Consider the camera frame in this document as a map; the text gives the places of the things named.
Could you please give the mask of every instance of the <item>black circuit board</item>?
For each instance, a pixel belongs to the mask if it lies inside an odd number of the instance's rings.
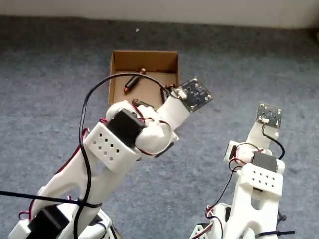
[[[197,78],[182,84],[180,88],[187,94],[187,98],[182,101],[190,112],[194,112],[213,99],[211,93]]]
[[[281,117],[283,114],[283,109],[275,106],[271,106],[266,103],[259,103],[257,110],[256,121],[263,123],[262,119],[268,119],[269,123],[267,125],[279,128],[281,124]]]

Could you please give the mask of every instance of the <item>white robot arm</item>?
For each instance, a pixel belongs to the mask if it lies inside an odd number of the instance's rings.
[[[190,239],[277,239],[284,150],[281,146],[283,153],[277,159],[268,148],[271,141],[277,141],[281,115],[281,108],[260,103],[246,142],[230,141],[224,161],[238,177],[233,203],[219,203],[220,197],[214,205],[207,206],[205,215],[210,223],[196,225]]]
[[[158,157],[178,140],[174,130],[202,105],[210,93],[197,80],[175,89],[173,96],[155,111],[152,107],[127,101],[113,104],[89,133],[83,131],[83,145],[92,169],[102,161],[102,172],[92,170],[92,183],[78,221],[79,239],[116,239],[119,236],[110,218],[100,209],[127,172],[142,155]],[[38,191],[38,196],[58,198],[79,188],[85,195],[87,172],[78,148],[71,159]],[[79,205],[33,200],[29,218],[22,219],[8,239],[73,239],[73,226]]]

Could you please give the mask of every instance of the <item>black cable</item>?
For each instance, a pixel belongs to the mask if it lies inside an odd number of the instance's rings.
[[[277,236],[281,236],[281,235],[291,235],[291,234],[295,234],[296,231],[271,231],[271,232],[264,232],[264,233],[258,233],[255,235],[255,238],[259,238],[259,237],[263,237],[263,236],[269,236],[269,235],[277,235]]]
[[[241,145],[244,145],[244,144],[247,144],[247,145],[250,145],[250,146],[253,146],[255,149],[257,149],[259,151],[259,148],[255,145],[253,145],[252,143],[240,143],[239,145],[236,146],[236,149],[241,146]]]
[[[216,219],[219,221],[219,223],[220,223],[220,227],[221,227],[221,238],[223,239],[223,237],[224,237],[223,224],[221,223],[221,220],[219,219],[219,217],[213,216],[211,219],[214,219],[214,218],[216,218]]]
[[[226,191],[226,189],[227,189],[227,187],[228,187],[228,185],[229,185],[229,183],[230,183],[230,181],[231,181],[231,179],[232,179],[232,177],[233,177],[234,172],[236,172],[235,170],[236,170],[237,168],[242,168],[242,166],[236,166],[235,168],[233,168],[233,170],[232,170],[232,172],[231,172],[231,174],[230,174],[230,177],[229,177],[229,179],[228,179],[228,182],[227,182],[226,185],[224,186],[224,189],[223,189],[223,191],[221,192],[219,198],[217,199],[217,201],[216,201],[213,205],[209,206],[209,207],[206,209],[206,214],[205,214],[205,215],[206,215],[206,217],[207,217],[208,219],[212,219],[212,218],[214,217],[214,216],[208,216],[207,213],[219,203],[219,201],[220,201],[221,198],[223,197],[223,195],[224,195],[224,193],[225,193],[225,191]]]
[[[285,221],[286,219],[287,219],[287,216],[281,214],[280,211],[278,210],[277,226],[279,225],[281,221]]]
[[[106,233],[108,232],[108,229],[106,228],[106,226],[103,223],[97,223],[97,224],[104,227],[104,234],[100,238],[100,239],[103,239],[105,237]]]
[[[15,192],[8,192],[8,191],[0,191],[0,195],[9,196],[9,197],[17,197],[17,198],[38,199],[38,200],[44,200],[44,201],[50,201],[50,202],[56,202],[56,203],[70,203],[70,204],[76,204],[76,205],[83,205],[89,208],[98,208],[102,205],[102,203],[91,204],[91,203],[83,202],[81,200],[74,201],[74,200],[68,200],[63,198],[51,198],[51,197],[45,197],[45,196],[39,196],[39,195],[33,195],[33,194],[15,193]]]
[[[84,159],[84,163],[85,163],[85,167],[86,167],[86,171],[87,171],[87,187],[85,190],[85,194],[83,197],[83,202],[87,202],[88,198],[89,198],[89,194],[90,194],[90,189],[91,189],[91,184],[92,184],[92,172],[91,172],[91,167],[90,167],[90,162],[88,159],[88,156],[86,154],[85,148],[83,146],[83,139],[82,139],[82,131],[83,131],[83,126],[84,126],[84,119],[85,119],[85,114],[86,114],[86,107],[87,107],[87,103],[89,101],[89,98],[91,96],[91,94],[98,88],[100,87],[102,84],[104,84],[105,82],[107,82],[110,79],[116,78],[116,77],[123,77],[123,76],[140,76],[141,78],[146,78],[148,80],[151,80],[153,82],[155,82],[156,84],[158,84],[161,88],[164,88],[164,86],[157,80],[155,80],[154,78],[148,76],[148,75],[143,75],[143,74],[139,74],[139,73],[119,73],[119,74],[114,74],[114,75],[110,75],[106,78],[104,78],[102,81],[100,81],[98,84],[96,84],[86,95],[85,99],[84,99],[84,103],[83,103],[83,107],[82,107],[82,114],[81,114],[81,119],[80,119],[80,127],[79,127],[79,145],[81,148],[81,152],[83,154],[83,159]],[[178,97],[174,96],[169,90],[165,89],[172,97],[179,99]],[[84,205],[79,206],[79,209],[75,215],[74,218],[74,226],[73,226],[73,237],[74,239],[78,239],[78,222],[79,222],[79,218],[81,215],[81,212],[84,209]]]
[[[276,143],[276,144],[280,147],[282,153],[281,153],[281,155],[279,156],[278,159],[282,159],[282,158],[284,157],[284,155],[285,155],[285,149],[284,149],[284,147],[283,147],[283,146],[281,145],[281,143],[279,143],[277,140],[275,140],[274,138],[271,138],[270,136],[268,136],[268,135],[266,135],[266,134],[264,133],[264,131],[265,131],[265,126],[266,126],[266,125],[264,124],[263,127],[262,127],[262,134],[263,134],[263,136],[266,137],[267,139],[270,139],[272,142]]]

